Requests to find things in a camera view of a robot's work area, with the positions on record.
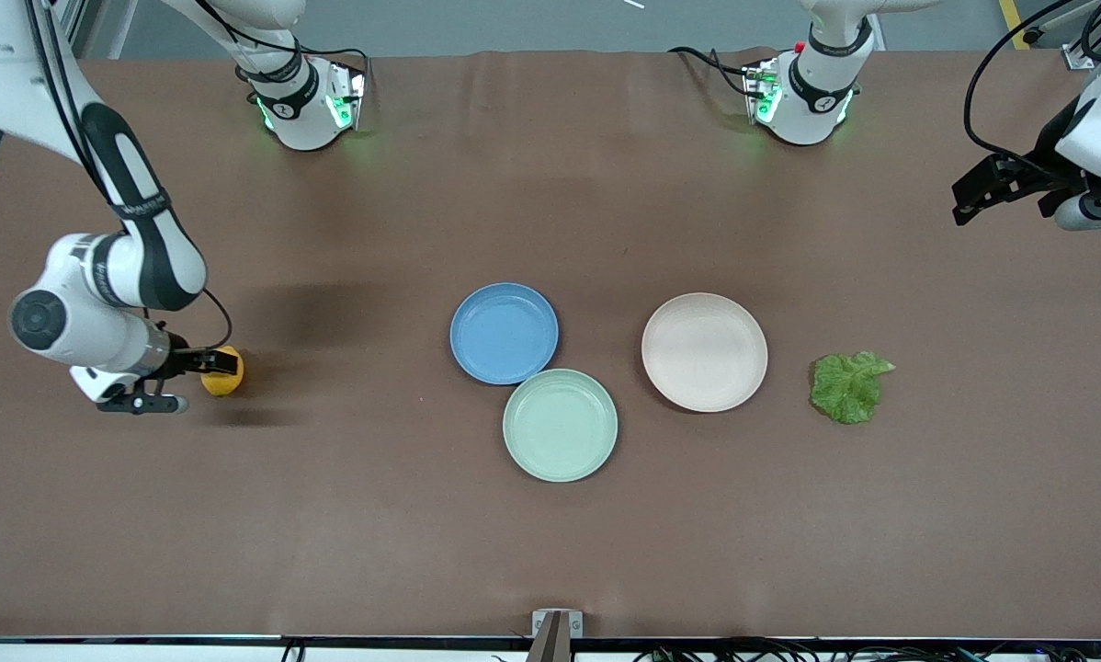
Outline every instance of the brown tablecloth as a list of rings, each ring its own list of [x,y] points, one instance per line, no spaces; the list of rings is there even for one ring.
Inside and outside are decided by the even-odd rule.
[[[224,63],[88,63],[210,264],[238,398],[99,414],[17,347],[9,302],[66,231],[115,219],[75,164],[0,152],[0,636],[505,633],[1101,637],[1101,231],[1031,202],[966,229],[950,183],[974,54],[882,53],[825,145],[745,124],[676,55],[385,59],[364,133],[293,153]],[[1025,150],[1076,94],[1007,53],[975,117]],[[554,303],[554,366],[612,392],[620,441],[575,485],[510,459],[509,387],[448,350],[466,294]],[[770,371],[727,414],[643,373],[644,322],[724,294]],[[211,343],[210,302],[164,314]],[[808,368],[898,369],[869,425]]]

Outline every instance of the robotic arm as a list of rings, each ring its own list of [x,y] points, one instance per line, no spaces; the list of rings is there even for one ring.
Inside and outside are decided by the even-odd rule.
[[[1101,64],[1024,159],[988,154],[951,192],[958,226],[988,207],[1045,192],[1037,202],[1043,217],[1065,230],[1101,229]]]
[[[207,268],[130,126],[58,39],[47,1],[0,0],[0,129],[85,167],[122,225],[53,245],[45,270],[10,311],[18,343],[70,365],[77,387],[105,411],[182,411],[184,399],[161,387],[146,393],[144,381],[235,373],[236,357],[189,350],[163,324],[128,311],[184,308],[206,285]]]
[[[941,0],[799,0],[811,13],[807,47],[748,68],[749,112],[776,137],[815,145],[844,121],[857,75],[873,52],[870,14],[913,12]]]
[[[292,150],[326,146],[356,129],[364,72],[303,48],[290,32],[304,0],[163,0],[201,26],[257,91],[264,124]]]

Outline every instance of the metal bracket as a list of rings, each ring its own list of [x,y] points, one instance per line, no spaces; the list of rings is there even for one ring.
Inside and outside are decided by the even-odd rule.
[[[770,121],[773,116],[773,108],[778,102],[781,96],[781,85],[778,85],[778,58],[764,59],[753,66],[743,67],[742,88],[745,91],[756,91],[762,99],[756,97],[745,97],[748,101],[748,120],[751,124],[760,121]]]
[[[1093,68],[1093,59],[1088,58],[1084,53],[1081,52],[1080,43],[1064,43],[1061,46],[1061,56],[1065,58],[1066,67],[1069,70],[1084,70]]]
[[[97,403],[97,410],[110,414],[182,414],[186,411],[186,398],[146,393],[142,389],[137,389],[134,392],[119,393],[106,402]]]
[[[538,609],[532,619],[535,637],[525,662],[570,662],[570,640],[576,630],[584,636],[584,612]]]
[[[584,612],[577,609],[538,609],[531,614],[531,637],[538,637],[538,629],[547,616],[562,612],[567,617],[570,638],[584,638]]]
[[[334,124],[357,131],[362,113],[362,97],[367,93],[367,76],[347,64],[331,63],[326,99],[331,106]]]

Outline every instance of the lemon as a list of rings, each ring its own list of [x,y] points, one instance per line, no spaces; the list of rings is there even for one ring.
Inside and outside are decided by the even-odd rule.
[[[207,389],[207,392],[214,394],[216,398],[224,398],[224,395],[230,394],[231,391],[236,391],[237,387],[240,386],[240,380],[243,380],[244,359],[240,358],[240,352],[238,352],[231,345],[224,345],[224,347],[219,348],[218,351],[237,357],[236,375],[209,372],[207,375],[200,375],[198,380],[203,382],[203,387]]]

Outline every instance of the lettuce leaf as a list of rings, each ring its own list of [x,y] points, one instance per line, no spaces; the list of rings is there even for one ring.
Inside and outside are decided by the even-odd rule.
[[[882,401],[877,375],[892,369],[894,365],[873,352],[828,355],[816,361],[811,406],[837,423],[865,423]]]

